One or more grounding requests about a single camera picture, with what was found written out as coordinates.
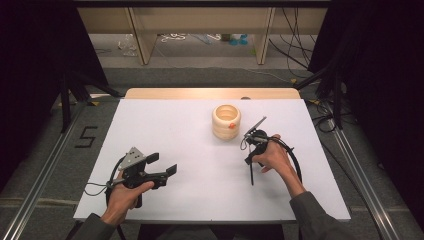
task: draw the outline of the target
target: white table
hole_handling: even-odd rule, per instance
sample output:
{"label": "white table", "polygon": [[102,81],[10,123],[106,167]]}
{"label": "white table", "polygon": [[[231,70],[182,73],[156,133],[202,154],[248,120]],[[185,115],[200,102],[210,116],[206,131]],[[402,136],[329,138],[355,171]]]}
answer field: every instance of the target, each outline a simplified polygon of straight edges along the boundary
{"label": "white table", "polygon": [[[224,142],[211,129],[213,109],[233,104],[241,113],[240,135]],[[294,221],[290,195],[277,173],[260,173],[254,165],[255,185],[240,150],[242,135],[263,116],[259,127],[279,133],[294,147],[303,182],[328,214],[347,221],[349,212],[303,100],[121,100],[89,182],[104,184],[116,162],[133,146],[160,159],[146,166],[162,172],[178,164],[168,185],[143,194],[143,207],[128,212],[127,221],[143,223],[282,223]],[[88,192],[98,187],[87,185]],[[101,215],[105,196],[82,195],[75,219],[91,212]]]}

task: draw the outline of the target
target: person's right hand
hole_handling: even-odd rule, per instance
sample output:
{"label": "person's right hand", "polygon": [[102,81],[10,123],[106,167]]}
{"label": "person's right hand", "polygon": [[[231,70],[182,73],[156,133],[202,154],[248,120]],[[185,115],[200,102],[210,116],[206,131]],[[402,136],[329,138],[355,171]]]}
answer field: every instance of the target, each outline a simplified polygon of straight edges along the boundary
{"label": "person's right hand", "polygon": [[[278,134],[272,137],[280,139],[280,135]],[[253,156],[252,161],[260,162],[264,165],[262,169],[263,173],[268,172],[270,169],[275,169],[286,184],[292,198],[306,191],[290,163],[286,149],[279,143],[272,140],[268,141],[265,152]]]}
{"label": "person's right hand", "polygon": [[[272,137],[280,139],[279,134],[274,134]],[[268,172],[275,169],[278,173],[284,170],[289,170],[291,167],[286,149],[274,141],[268,141],[268,146],[263,154],[255,155],[252,158],[253,162],[260,162],[265,167],[262,172]]]}

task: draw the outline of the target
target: metal rail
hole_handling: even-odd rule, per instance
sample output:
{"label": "metal rail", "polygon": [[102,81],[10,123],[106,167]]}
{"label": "metal rail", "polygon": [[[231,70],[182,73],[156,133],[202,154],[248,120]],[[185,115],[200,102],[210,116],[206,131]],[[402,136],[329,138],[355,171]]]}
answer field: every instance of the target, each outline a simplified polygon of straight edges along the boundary
{"label": "metal rail", "polygon": [[78,120],[78,117],[82,110],[85,107],[85,103],[78,103],[72,117],[72,121],[67,128],[67,130],[60,134],[53,150],[51,151],[46,163],[44,164],[40,174],[32,185],[31,190],[24,199],[22,205],[17,211],[15,217],[10,222],[9,227],[5,235],[3,236],[4,240],[16,240],[21,236],[29,218],[31,217],[32,212],[35,209],[37,201],[41,196],[46,183],[50,179],[50,176],[55,169],[57,162],[59,161],[63,150],[65,149],[66,143],[68,142],[69,136],[71,135],[75,122]]}
{"label": "metal rail", "polygon": [[[335,126],[333,120],[329,121],[331,127]],[[361,167],[358,158],[356,157],[352,147],[349,144],[343,130],[335,128],[335,138],[337,143],[340,146],[340,149],[343,152],[344,157],[347,160],[350,170],[353,173],[353,177],[356,181],[356,184],[363,195],[366,204],[368,204],[369,209],[373,218],[375,219],[378,228],[380,229],[381,235],[386,240],[397,240],[400,239],[399,234],[397,233],[393,222],[390,216],[387,214],[387,211],[384,209],[383,204],[378,198],[377,193],[371,185],[367,175],[365,174],[363,168]]]}

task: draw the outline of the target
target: gray floor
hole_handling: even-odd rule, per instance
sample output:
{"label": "gray floor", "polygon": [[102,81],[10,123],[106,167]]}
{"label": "gray floor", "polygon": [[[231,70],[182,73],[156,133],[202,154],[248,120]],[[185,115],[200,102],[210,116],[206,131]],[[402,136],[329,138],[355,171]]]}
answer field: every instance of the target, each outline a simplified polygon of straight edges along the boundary
{"label": "gray floor", "polygon": [[[287,41],[291,38],[291,36],[283,37]],[[265,64],[257,65],[252,50],[253,40],[250,36],[248,45],[237,46],[213,39],[211,39],[211,44],[206,44],[190,35],[186,35],[184,40],[168,39],[165,43],[160,42],[161,38],[158,38],[157,47],[150,63],[141,66],[138,57],[124,56],[124,51],[118,49],[118,42],[125,41],[125,35],[91,35],[110,85],[122,92],[130,87],[161,86],[161,82],[180,86],[181,82],[187,83],[187,81],[188,85],[198,84],[200,86],[202,84],[219,86],[234,82],[234,86],[247,84],[248,86],[290,87],[292,80],[299,82],[302,80],[299,76],[310,75],[300,64],[288,61],[272,45],[268,47]],[[272,36],[272,41],[282,50],[288,51],[288,45],[282,41],[280,36]],[[314,41],[310,36],[302,36],[302,44],[307,49],[312,50],[314,47]],[[298,49],[292,48],[290,55],[301,63],[307,64],[302,52]],[[299,76],[293,75],[288,68]],[[150,82],[149,78],[156,79],[156,82]],[[316,86],[317,84],[311,84],[302,89],[301,96],[304,99],[314,99]],[[94,88],[90,89],[90,92],[101,93]],[[67,146],[21,234],[21,239],[66,238],[74,224],[72,217],[75,207],[91,174],[91,169],[106,137],[117,105],[118,101],[116,100],[102,100],[97,106],[84,107]],[[344,106],[345,111],[348,112],[348,105]],[[311,118],[323,114],[323,110],[315,105],[308,109]],[[376,159],[361,127],[355,123],[353,116],[345,117],[343,120],[344,133],[388,212],[400,239],[424,239],[423,232],[390,179],[384,170],[377,166],[378,159]],[[89,143],[89,140],[80,139],[80,136],[83,129],[90,126],[97,127],[97,129],[87,130],[91,134],[90,136],[95,136],[93,145],[90,148],[76,148],[77,145]],[[324,123],[322,127],[328,127],[327,123]],[[22,200],[30,191],[32,183],[36,180],[59,137],[60,130],[61,109],[58,101],[52,107],[51,118],[46,122],[44,131],[34,144],[31,155],[21,163],[0,195],[0,233],[5,232]],[[334,134],[323,133],[318,129],[317,134],[350,174],[346,159],[336,143]],[[359,193],[335,159],[329,152],[326,154],[346,205],[351,211],[352,220],[345,224],[352,229],[358,239],[378,239],[372,217]],[[285,239],[297,239],[296,224],[284,224],[283,229]],[[136,224],[123,224],[123,230],[128,239],[136,239],[138,232]],[[115,234],[113,239],[119,239],[118,235]]]}

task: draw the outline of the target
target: cylindrical wooden container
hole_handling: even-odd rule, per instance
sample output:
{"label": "cylindrical wooden container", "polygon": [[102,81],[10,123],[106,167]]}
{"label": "cylindrical wooden container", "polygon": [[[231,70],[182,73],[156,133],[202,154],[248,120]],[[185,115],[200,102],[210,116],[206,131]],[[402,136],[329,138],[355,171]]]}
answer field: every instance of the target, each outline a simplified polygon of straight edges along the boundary
{"label": "cylindrical wooden container", "polygon": [[212,112],[212,130],[216,137],[231,140],[239,133],[241,113],[233,105],[216,107]]}

